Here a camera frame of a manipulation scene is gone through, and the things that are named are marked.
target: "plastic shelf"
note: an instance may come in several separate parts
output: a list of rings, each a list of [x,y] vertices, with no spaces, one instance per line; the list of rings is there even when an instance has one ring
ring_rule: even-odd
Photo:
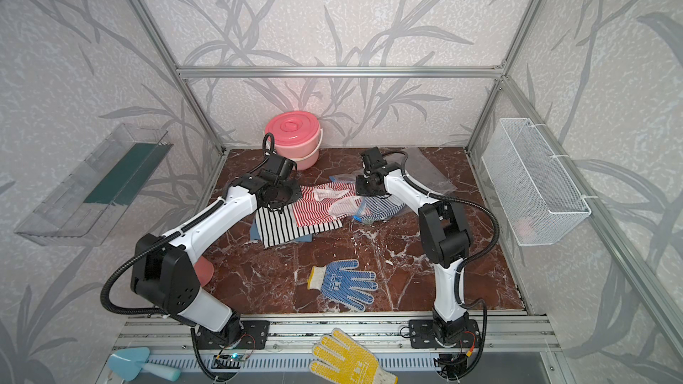
[[[166,133],[119,124],[15,233],[39,245],[101,245],[171,148]]]

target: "black mounting plate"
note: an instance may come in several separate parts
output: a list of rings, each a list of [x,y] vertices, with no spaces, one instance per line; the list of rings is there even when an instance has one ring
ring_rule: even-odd
[[[444,346],[436,341],[436,336],[432,330],[433,325],[434,321],[429,319],[408,321],[408,332],[411,335],[412,348],[444,348]],[[475,339],[475,348],[479,348],[479,325],[474,319],[467,319],[465,322],[465,329],[463,329],[462,334],[460,334],[460,343],[456,343],[454,347],[472,347],[472,335],[467,334],[465,331],[470,331],[477,336]]]
[[[242,320],[242,325],[246,335],[242,337],[239,344],[233,347],[234,350],[263,350],[266,348],[266,339],[268,339],[270,327],[268,320]],[[200,350],[221,349],[219,340],[207,332],[197,334],[197,348]]]

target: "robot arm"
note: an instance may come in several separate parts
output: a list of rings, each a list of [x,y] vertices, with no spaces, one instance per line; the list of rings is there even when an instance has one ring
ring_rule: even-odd
[[[418,216],[422,248],[436,278],[434,333],[440,344],[452,345],[468,320],[466,309],[456,301],[456,291],[458,299],[465,299],[462,273],[456,269],[467,258],[472,243],[465,209],[459,203],[438,201],[416,190],[401,168],[387,163],[377,147],[361,156],[365,175],[357,177],[356,192],[361,196],[397,196]],[[412,182],[430,192],[420,182]]]
[[[280,209],[300,199],[301,188],[296,180],[288,179],[294,167],[293,161],[266,153],[259,167],[236,179],[197,215],[161,237],[143,236],[136,244],[136,255],[166,238],[171,240],[134,263],[132,291],[168,314],[197,323],[219,345],[233,344],[242,334],[239,313],[201,288],[193,265],[212,243],[257,208]]]

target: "blue striped cloth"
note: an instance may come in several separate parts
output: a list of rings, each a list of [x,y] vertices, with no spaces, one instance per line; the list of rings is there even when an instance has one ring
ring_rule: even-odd
[[[356,212],[353,218],[363,224],[372,224],[375,221],[382,221],[393,217],[404,206],[405,203],[398,200],[396,196],[386,199],[364,197],[358,212]]]

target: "wall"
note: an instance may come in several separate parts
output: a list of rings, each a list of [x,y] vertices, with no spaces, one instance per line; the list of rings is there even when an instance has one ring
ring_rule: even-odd
[[[218,152],[124,0],[0,0],[0,56],[0,380],[94,382],[124,320],[102,309],[102,282],[141,235],[192,214]],[[107,240],[14,235],[121,122],[167,128],[174,146]],[[143,305],[126,286],[115,302]]]
[[[145,0],[177,63],[500,64],[529,0]],[[228,146],[309,110],[329,146],[464,145],[488,80],[193,80]]]
[[[548,0],[512,71],[679,306],[680,21],[679,0]],[[517,116],[503,96],[473,151],[493,204],[480,156],[494,122]],[[683,382],[680,360],[589,223],[546,247],[518,247],[509,236],[528,301],[551,317],[579,382]]]

